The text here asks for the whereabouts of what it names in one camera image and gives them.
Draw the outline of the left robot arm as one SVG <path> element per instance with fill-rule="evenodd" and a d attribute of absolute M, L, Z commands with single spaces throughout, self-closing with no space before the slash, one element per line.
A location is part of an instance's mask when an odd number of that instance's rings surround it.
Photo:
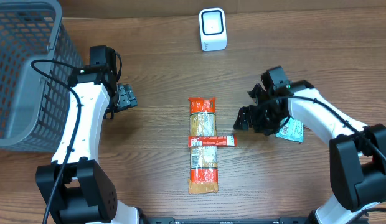
<path fill-rule="evenodd" d="M 43 223 L 143 223 L 141 210 L 117 198 L 115 185 L 98 162 L 104 119 L 133 108 L 131 85 L 120 84 L 120 54 L 111 47 L 90 47 L 90 63 L 71 66 L 66 82 L 70 104 L 63 135 L 52 162 L 39 166 L 35 181 L 45 200 Z"/>

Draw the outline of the teal tissue packet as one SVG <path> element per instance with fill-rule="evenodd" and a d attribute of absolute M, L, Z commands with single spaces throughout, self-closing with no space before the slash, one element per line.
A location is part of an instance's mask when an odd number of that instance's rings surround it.
<path fill-rule="evenodd" d="M 304 141 L 304 125 L 302 122 L 285 118 L 281 121 L 281 129 L 276 133 L 276 137 L 294 142 Z"/>

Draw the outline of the long spaghetti packet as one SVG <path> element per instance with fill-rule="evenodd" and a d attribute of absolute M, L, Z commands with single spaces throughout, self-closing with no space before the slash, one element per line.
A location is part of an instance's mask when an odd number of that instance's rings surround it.
<path fill-rule="evenodd" d="M 214 137 L 216 131 L 215 99 L 190 98 L 190 194 L 217 193 L 217 147 L 204 144 L 205 137 Z"/>

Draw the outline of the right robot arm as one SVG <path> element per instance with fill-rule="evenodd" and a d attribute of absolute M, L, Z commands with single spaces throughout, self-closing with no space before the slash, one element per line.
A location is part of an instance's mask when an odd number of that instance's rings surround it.
<path fill-rule="evenodd" d="M 266 136 L 291 119 L 302 122 L 329 148 L 333 195 L 300 223 L 367 223 L 369 212 L 386 212 L 386 126 L 368 126 L 330 104 L 306 80 L 292 82 L 281 66 L 261 75 L 248 92 L 254 105 L 239 109 L 235 130 Z"/>

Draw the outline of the red snack packet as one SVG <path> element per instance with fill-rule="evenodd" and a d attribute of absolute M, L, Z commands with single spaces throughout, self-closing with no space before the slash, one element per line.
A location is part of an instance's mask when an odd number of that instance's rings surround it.
<path fill-rule="evenodd" d="M 217 147 L 235 147 L 237 139 L 231 136 L 189 136 L 188 146 L 217 146 Z"/>

